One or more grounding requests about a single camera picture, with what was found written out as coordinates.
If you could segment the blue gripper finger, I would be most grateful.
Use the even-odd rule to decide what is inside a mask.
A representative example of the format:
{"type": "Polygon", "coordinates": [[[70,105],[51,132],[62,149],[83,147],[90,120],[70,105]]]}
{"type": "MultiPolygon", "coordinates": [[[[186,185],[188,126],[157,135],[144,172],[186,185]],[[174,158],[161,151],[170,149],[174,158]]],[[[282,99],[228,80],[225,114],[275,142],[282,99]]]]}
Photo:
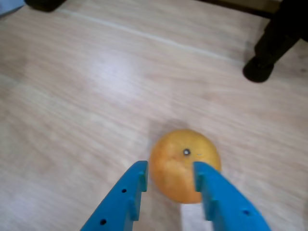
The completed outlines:
{"type": "Polygon", "coordinates": [[[269,231],[254,205],[223,175],[204,162],[193,163],[195,190],[201,193],[205,219],[215,231],[269,231]]]}
{"type": "Polygon", "coordinates": [[[135,162],[118,180],[81,228],[82,231],[131,231],[139,220],[141,194],[147,191],[148,162],[135,162]]]}

